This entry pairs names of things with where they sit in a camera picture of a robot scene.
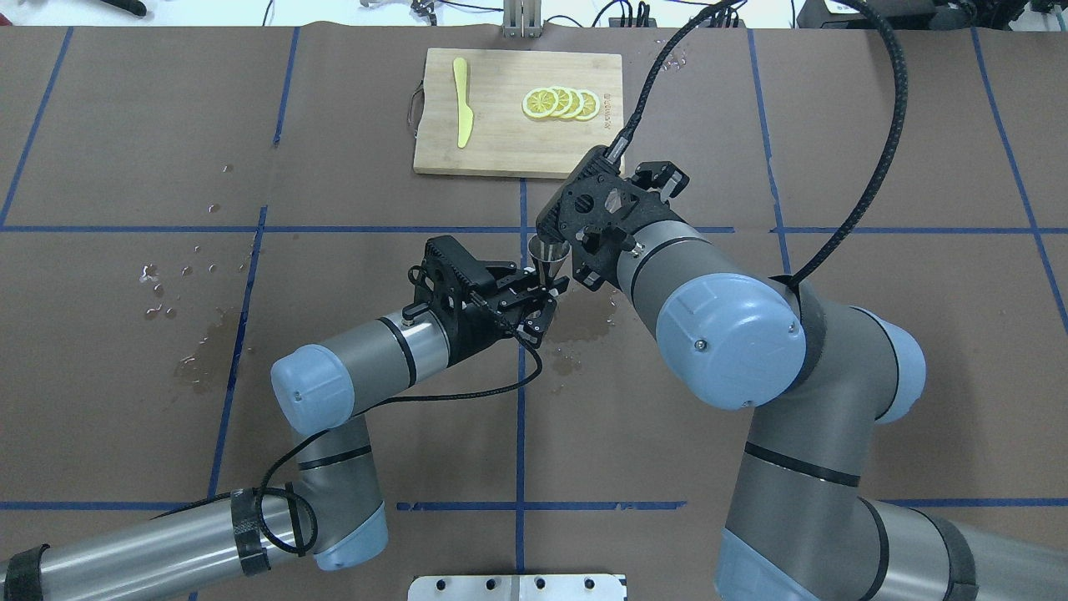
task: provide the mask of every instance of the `metal bracket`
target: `metal bracket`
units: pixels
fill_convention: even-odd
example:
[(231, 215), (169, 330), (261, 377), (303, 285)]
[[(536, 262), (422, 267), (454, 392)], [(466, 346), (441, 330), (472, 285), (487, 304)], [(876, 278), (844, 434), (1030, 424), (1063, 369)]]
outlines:
[(504, 0), (505, 37), (541, 36), (541, 0)]
[(626, 601), (627, 576), (618, 574), (422, 576), (408, 601)]

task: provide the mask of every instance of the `black cable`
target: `black cable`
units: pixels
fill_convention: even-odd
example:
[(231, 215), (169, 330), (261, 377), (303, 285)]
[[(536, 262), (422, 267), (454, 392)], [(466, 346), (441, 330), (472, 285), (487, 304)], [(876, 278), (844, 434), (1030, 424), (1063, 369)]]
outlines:
[(871, 206), (875, 195), (882, 186), (882, 180), (886, 177), (886, 172), (890, 171), (890, 164), (894, 161), (897, 143), (901, 139), (901, 129), (905, 127), (905, 110), (909, 102), (909, 74), (905, 65), (905, 50), (894, 34), (894, 28), (890, 26), (890, 22), (882, 15), (873, 10), (866, 0), (838, 1), (860, 12), (875, 27), (876, 31), (879, 32), (883, 45), (886, 46), (886, 52), (890, 53), (890, 63), (894, 69), (894, 114), (890, 122), (890, 132), (886, 135), (882, 153), (879, 155), (878, 162), (876, 162), (875, 172), (871, 173), (871, 177), (868, 179), (864, 192), (861, 193), (860, 200), (857, 201), (857, 205), (853, 206), (849, 216), (846, 217), (846, 220), (831, 235), (831, 238), (823, 243), (822, 248), (805, 263), (804, 267), (801, 267), (799, 271), (790, 276), (787, 282), (787, 285), (790, 287), (796, 287), (806, 276), (812, 274), (823, 260), (827, 260), (827, 257), (834, 252), (834, 249), (842, 243), (842, 240), (846, 239), (849, 232), (853, 231), (857, 222), (861, 220), (864, 212)]
[[(329, 432), (329, 430), (323, 430), (321, 432), (312, 434), (311, 437), (304, 439), (303, 442), (301, 442), (299, 445), (289, 449), (289, 453), (280, 457), (279, 460), (273, 463), (273, 465), (267, 469), (267, 473), (264, 474), (263, 479), (260, 480), (260, 488), (256, 489), (256, 494), (255, 494), (256, 525), (260, 526), (260, 532), (262, 532), (263, 535), (267, 537), (267, 540), (269, 540), (271, 544), (281, 549), (282, 551), (285, 551), (286, 553), (292, 553), (294, 555), (303, 555), (315, 547), (315, 541), (319, 537), (318, 520), (316, 520), (315, 518), (315, 511), (312, 509), (311, 504), (308, 503), (308, 501), (304, 500), (304, 497), (296, 493), (290, 493), (285, 489), (268, 488), (267, 485), (270, 484), (270, 479), (274, 476), (274, 472), (278, 472), (279, 468), (281, 468), (283, 464), (285, 464), (285, 462), (296, 457), (298, 453), (304, 450), (308, 447), (308, 445), (314, 443), (319, 439), (319, 437), (326, 434), (327, 432)], [(264, 518), (264, 497), (267, 495), (282, 496), (290, 501), (297, 502), (298, 505), (302, 504), (304, 506), (304, 510), (308, 512), (308, 518), (312, 526), (311, 534), (308, 537), (308, 542), (302, 543), (298, 540), (297, 547), (294, 547), (274, 536), (274, 533), (271, 532), (271, 529), (267, 526), (267, 520)]]
[(693, 31), (698, 25), (705, 22), (705, 19), (711, 17), (712, 15), (719, 13), (726, 6), (736, 4), (739, 0), (723, 0), (716, 4), (706, 5), (692, 19), (686, 22), (674, 35), (671, 36), (668, 42), (664, 43), (663, 47), (660, 49), (660, 53), (657, 54), (656, 60), (653, 61), (653, 66), (649, 67), (648, 75), (645, 76), (645, 83), (642, 85), (642, 92), (638, 95), (638, 102), (634, 106), (634, 112), (630, 113), (630, 118), (627, 124), (624, 125), (623, 129), (616, 133), (615, 140), (609, 144), (609, 148), (614, 148), (621, 139), (626, 138), (628, 141), (632, 139), (634, 131), (638, 129), (638, 125), (642, 122), (642, 113), (645, 112), (645, 105), (648, 102), (649, 93), (653, 92), (653, 84), (657, 80), (657, 76), (660, 74), (660, 69), (668, 60), (668, 56), (672, 53), (675, 46), (686, 37), (688, 33)]
[(504, 9), (494, 9), (493, 6), (475, 6), (474, 4), (465, 4), (462, 2), (453, 2), (453, 0), (438, 0), (442, 4), (449, 4), (450, 6), (460, 6), (464, 9), (474, 9), (476, 11), (482, 11), (484, 13), (503, 13)]
[(603, 16), (604, 13), (608, 12), (608, 10), (612, 7), (612, 4), (619, 4), (619, 9), (621, 9), (621, 16), (619, 16), (619, 18), (623, 21), (627, 20), (628, 13), (631, 16), (633, 16), (633, 14), (634, 14), (634, 6), (633, 6), (633, 4), (630, 3), (630, 0), (612, 0), (608, 4), (604, 4), (604, 6), (600, 10), (600, 12), (597, 13), (597, 16), (594, 17), (593, 25), (591, 25), (590, 27), (597, 27), (597, 23), (600, 21), (601, 16)]
[(270, 12), (271, 7), (274, 5), (274, 0), (268, 0), (267, 7), (264, 9), (264, 22), (260, 27), (267, 27), (267, 13)]
[[(897, 144), (901, 138), (901, 129), (905, 127), (905, 111), (908, 105), (909, 96), (909, 76), (905, 65), (905, 50), (901, 48), (901, 44), (898, 42), (897, 36), (894, 34), (894, 29), (890, 26), (890, 22), (888, 22), (882, 15), (873, 10), (865, 0), (841, 1), (843, 4), (860, 12), (861, 15), (873, 23), (876, 31), (878, 31), (879, 35), (882, 37), (883, 45), (886, 47), (886, 52), (890, 54), (891, 66), (894, 70), (894, 114), (890, 124), (890, 132), (886, 135), (886, 142), (883, 144), (882, 153), (879, 155), (879, 160), (876, 163), (875, 171), (871, 173), (871, 177), (868, 179), (868, 184), (864, 188), (864, 192), (861, 194), (860, 200), (857, 201), (857, 205), (849, 212), (849, 216), (846, 217), (846, 220), (843, 221), (842, 225), (838, 226), (822, 248), (816, 252), (816, 254), (805, 264), (804, 267), (789, 278), (787, 283), (790, 287), (797, 286), (806, 276), (812, 274), (812, 272), (816, 270), (816, 268), (819, 267), (819, 265), (821, 265), (832, 252), (834, 252), (834, 249), (842, 243), (842, 240), (849, 235), (849, 232), (857, 226), (857, 222), (860, 221), (861, 217), (864, 216), (864, 212), (871, 205), (876, 193), (878, 193), (883, 179), (886, 177), (890, 164), (894, 160), (894, 154), (897, 152)], [(733, 6), (738, 3), (738, 0), (723, 0), (722, 2), (705, 6), (696, 14), (696, 16), (687, 21), (686, 25), (679, 28), (679, 30), (664, 43), (663, 47), (660, 49), (660, 53), (657, 54), (656, 60), (653, 61), (648, 75), (645, 77), (645, 83), (642, 85), (642, 91), (638, 96), (638, 101), (634, 105), (634, 111), (630, 114), (630, 118), (627, 121), (627, 124), (624, 125), (618, 133), (616, 133), (615, 139), (608, 146), (609, 152), (613, 152), (615, 148), (621, 147), (618, 144), (622, 140), (627, 140), (629, 143), (630, 140), (633, 139), (634, 132), (638, 130), (638, 126), (642, 122), (642, 113), (645, 112), (645, 106), (648, 102), (649, 94), (653, 92), (653, 84), (656, 83), (657, 76), (660, 74), (660, 69), (663, 66), (664, 61), (668, 60), (668, 56), (675, 49), (675, 46), (678, 45), (682, 37), (693, 31), (694, 28), (704, 22), (705, 19), (712, 17), (727, 6)]]
[(524, 341), (522, 337), (519, 337), (519, 336), (516, 337), (516, 342), (518, 342), (519, 345), (528, 353), (530, 353), (531, 357), (534, 359), (535, 368), (534, 368), (534, 371), (532, 371), (530, 374), (530, 376), (523, 378), (522, 380), (520, 380), (519, 382), (516, 382), (515, 384), (508, 384), (507, 386), (501, 386), (500, 389), (490, 389), (488, 391), (480, 391), (478, 393), (458, 393), (458, 394), (454, 394), (454, 395), (424, 395), (424, 396), (411, 396), (411, 397), (393, 397), (393, 398), (390, 398), (390, 399), (386, 399), (384, 401), (379, 401), (379, 402), (371, 406), (370, 408), (361, 411), (360, 413), (356, 414), (352, 417), (357, 417), (357, 416), (363, 415), (363, 414), (367, 413), (368, 411), (371, 411), (373, 409), (380, 408), (382, 406), (390, 406), (390, 405), (393, 405), (393, 404), (427, 402), (427, 401), (459, 401), (459, 400), (468, 400), (468, 399), (481, 399), (483, 397), (492, 397), (494, 395), (503, 395), (504, 393), (511, 393), (513, 391), (517, 391), (517, 390), (519, 390), (519, 389), (521, 389), (523, 386), (527, 386), (528, 384), (530, 384), (531, 382), (533, 382), (535, 378), (537, 378), (538, 376), (541, 375), (541, 369), (544, 367), (544, 364), (543, 364), (543, 361), (541, 361), (541, 355), (538, 354), (537, 349), (535, 349), (533, 345), (531, 345), (530, 343), (528, 343), (527, 341)]
[(575, 20), (574, 18), (571, 18), (571, 17), (569, 17), (569, 16), (567, 16), (567, 15), (552, 15), (551, 17), (549, 17), (549, 18), (545, 19), (545, 22), (549, 22), (549, 21), (551, 21), (552, 19), (567, 19), (567, 20), (569, 20), (569, 21), (574, 22), (575, 25), (577, 25), (577, 26), (579, 26), (579, 27), (585, 27), (585, 26), (583, 26), (583, 25), (582, 25), (581, 22), (579, 22), (579, 21)]

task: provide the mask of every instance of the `table surface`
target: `table surface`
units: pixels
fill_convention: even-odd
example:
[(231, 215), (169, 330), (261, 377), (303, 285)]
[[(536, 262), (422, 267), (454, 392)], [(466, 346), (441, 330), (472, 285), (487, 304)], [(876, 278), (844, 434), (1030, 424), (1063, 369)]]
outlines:
[[(500, 0), (459, 0), (465, 4), (500, 6)], [(541, 15), (568, 15), (584, 26), (593, 22), (607, 0), (543, 0)], [(0, 0), (0, 13), (16, 25), (45, 26), (258, 26), (263, 22), (268, 0), (144, 0), (148, 15), (132, 17), (97, 0)], [(650, 0), (651, 16), (660, 27), (680, 27), (696, 14), (700, 6), (670, 0)], [(358, 0), (274, 0), (267, 23), (294, 27), (315, 21), (371, 26), (425, 26), (409, 9), (408, 0), (387, 0), (362, 6)], [(800, 11), (804, 0), (794, 2)], [(789, 28), (789, 0), (751, 0), (739, 9), (748, 27), (755, 29)], [(442, 26), (497, 23), (500, 13), (487, 13), (457, 6), (439, 5), (439, 23)], [(618, 16), (617, 9), (607, 16)], [(568, 25), (566, 20), (556, 20)], [(608, 18), (600, 25), (608, 26)], [(1014, 22), (1017, 31), (1056, 31), (1058, 25), (1052, 16), (1030, 10)]]
[[(411, 171), (426, 48), (618, 52), (629, 110), (669, 33), (0, 30), (0, 554), (257, 483), (289, 446), (273, 361), (405, 305), (430, 235), (523, 255), (555, 181)], [(813, 275), (927, 354), (925, 395), (878, 430), (861, 492), (1064, 547), (1068, 126), (1047, 82), (1068, 37), (901, 39), (897, 160)], [(680, 48), (689, 61), (661, 74), (628, 162), (675, 160), (692, 178), (681, 215), (755, 272), (796, 268), (882, 145), (881, 44), (713, 30)], [(140, 281), (148, 265), (158, 282)], [(423, 574), (585, 571), (627, 574), (633, 599), (716, 599), (749, 412), (695, 400), (609, 289), (569, 291), (544, 353), (519, 394), (368, 415), (380, 557), (329, 574), (304, 560), (200, 599), (404, 599)], [(500, 344), (418, 391), (515, 381), (520, 355)]]

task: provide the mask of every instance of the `mounting plate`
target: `mounting plate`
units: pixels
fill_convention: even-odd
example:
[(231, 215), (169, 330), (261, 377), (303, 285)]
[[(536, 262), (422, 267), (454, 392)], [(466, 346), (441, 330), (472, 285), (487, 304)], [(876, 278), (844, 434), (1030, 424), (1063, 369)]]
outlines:
[(626, 601), (627, 576), (543, 574), (421, 576), (408, 601)]

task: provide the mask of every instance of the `wooden cutting board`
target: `wooden cutting board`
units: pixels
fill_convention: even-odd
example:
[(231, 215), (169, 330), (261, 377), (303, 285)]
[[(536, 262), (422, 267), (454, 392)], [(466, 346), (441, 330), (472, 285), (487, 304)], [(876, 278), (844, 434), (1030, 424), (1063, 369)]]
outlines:
[[(456, 57), (468, 61), (468, 104), (474, 111), (464, 148), (456, 146)], [(523, 114), (527, 93), (548, 85), (600, 95), (600, 114), (585, 122)], [(565, 177), (591, 146), (611, 142), (627, 120), (619, 54), (430, 48), (423, 89), (417, 173)]]

